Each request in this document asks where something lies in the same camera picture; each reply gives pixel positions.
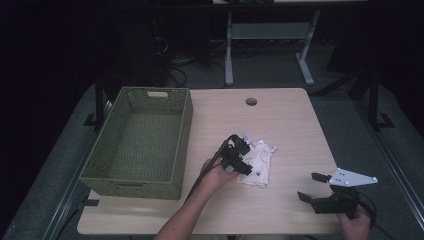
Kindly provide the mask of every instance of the person's right hand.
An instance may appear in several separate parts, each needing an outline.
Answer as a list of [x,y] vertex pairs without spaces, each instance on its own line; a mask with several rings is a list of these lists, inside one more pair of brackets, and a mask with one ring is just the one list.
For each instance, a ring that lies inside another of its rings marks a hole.
[[345,213],[337,214],[345,240],[367,240],[371,228],[371,217],[361,206],[356,208],[355,217],[349,219]]

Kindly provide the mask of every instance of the green basket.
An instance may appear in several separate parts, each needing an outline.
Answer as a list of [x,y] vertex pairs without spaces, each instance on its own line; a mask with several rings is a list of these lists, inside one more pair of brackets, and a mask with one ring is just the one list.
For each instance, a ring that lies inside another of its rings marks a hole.
[[123,87],[80,180],[104,196],[180,199],[192,116],[188,89]]

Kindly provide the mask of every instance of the crumpled white fabric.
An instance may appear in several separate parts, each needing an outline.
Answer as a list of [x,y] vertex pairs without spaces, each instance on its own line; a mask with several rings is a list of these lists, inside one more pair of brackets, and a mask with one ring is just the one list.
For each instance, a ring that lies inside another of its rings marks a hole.
[[277,147],[269,147],[263,140],[250,145],[250,152],[243,156],[243,162],[252,165],[252,172],[238,176],[238,182],[265,188],[269,181],[270,161]]

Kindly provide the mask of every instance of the hand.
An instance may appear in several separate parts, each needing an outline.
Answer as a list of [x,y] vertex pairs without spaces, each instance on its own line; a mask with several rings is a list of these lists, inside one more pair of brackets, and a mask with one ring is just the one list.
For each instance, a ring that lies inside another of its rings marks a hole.
[[[212,159],[206,160],[203,163],[202,171],[209,164]],[[227,172],[221,167],[221,158],[218,158],[212,169],[205,175],[202,182],[200,183],[199,188],[204,188],[209,190],[212,194],[221,189],[228,181],[240,175],[239,172]]]
[[345,213],[337,214],[345,240],[367,240],[371,227],[369,213],[358,206],[355,217],[349,219]]

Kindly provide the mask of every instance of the person's left hand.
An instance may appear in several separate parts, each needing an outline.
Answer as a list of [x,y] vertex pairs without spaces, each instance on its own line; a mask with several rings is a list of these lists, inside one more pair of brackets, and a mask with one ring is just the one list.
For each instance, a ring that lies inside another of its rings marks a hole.
[[[205,169],[205,167],[209,164],[211,160],[212,159],[208,159],[205,163],[203,163],[202,171]],[[240,173],[237,171],[225,171],[224,168],[222,168],[221,166],[221,160],[221,158],[218,158],[215,161],[214,165],[212,166],[212,169],[205,175],[199,187],[207,188],[212,193],[215,193],[216,191],[221,189],[228,181],[240,175]]]

